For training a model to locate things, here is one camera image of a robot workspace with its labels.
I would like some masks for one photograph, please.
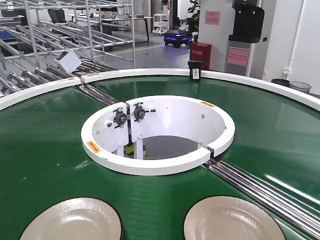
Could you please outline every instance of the white cart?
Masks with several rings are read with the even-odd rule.
[[[169,19],[168,14],[157,13],[153,15],[153,34],[165,34],[169,29]]]

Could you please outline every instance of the orange sticker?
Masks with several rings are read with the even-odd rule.
[[[65,82],[65,81],[70,81],[70,80],[74,80],[74,79],[76,79],[76,78],[75,77],[70,77],[70,78],[62,79],[61,81]]]
[[[88,74],[86,76],[95,76],[95,75],[100,75],[100,73],[92,73],[92,74]]]
[[[204,104],[204,105],[207,105],[207,106],[209,106],[211,108],[214,108],[216,106],[216,105],[213,105],[212,103],[206,102],[206,101],[202,101],[201,103]]]
[[[88,141],[86,144],[88,144],[88,146],[89,146],[96,154],[101,151],[100,148],[99,148],[93,141]]]

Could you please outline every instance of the wall outlet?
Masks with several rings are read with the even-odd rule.
[[[285,68],[283,69],[283,74],[284,74],[285,76],[288,76],[288,75],[290,74],[290,68],[285,67]]]

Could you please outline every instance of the white circular guard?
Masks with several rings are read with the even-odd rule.
[[[135,118],[140,106],[146,113]],[[128,121],[119,127],[116,111],[126,113]],[[124,146],[134,143],[135,159],[123,157]],[[184,172],[223,153],[232,143],[235,124],[221,108],[199,99],[184,96],[146,96],[126,103],[107,106],[89,117],[81,130],[83,148],[100,165],[117,172],[159,176]],[[143,159],[143,139],[154,136],[175,136],[198,143],[198,149],[188,154],[158,160]]]

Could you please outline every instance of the green conveyor belt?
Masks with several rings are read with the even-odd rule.
[[[319,205],[320,113],[263,90],[220,80],[188,77],[130,77],[94,84],[120,101],[149,95],[203,99],[227,111],[236,125],[229,150],[220,156],[234,166],[305,196],[277,187],[316,209]],[[17,240],[50,206],[92,197],[119,212],[124,240],[182,240],[183,220],[197,201],[213,195],[248,199],[203,167],[168,176],[133,176],[100,166],[85,153],[80,131],[104,106],[66,88],[0,111],[0,240]],[[288,240],[309,239],[274,216]]]

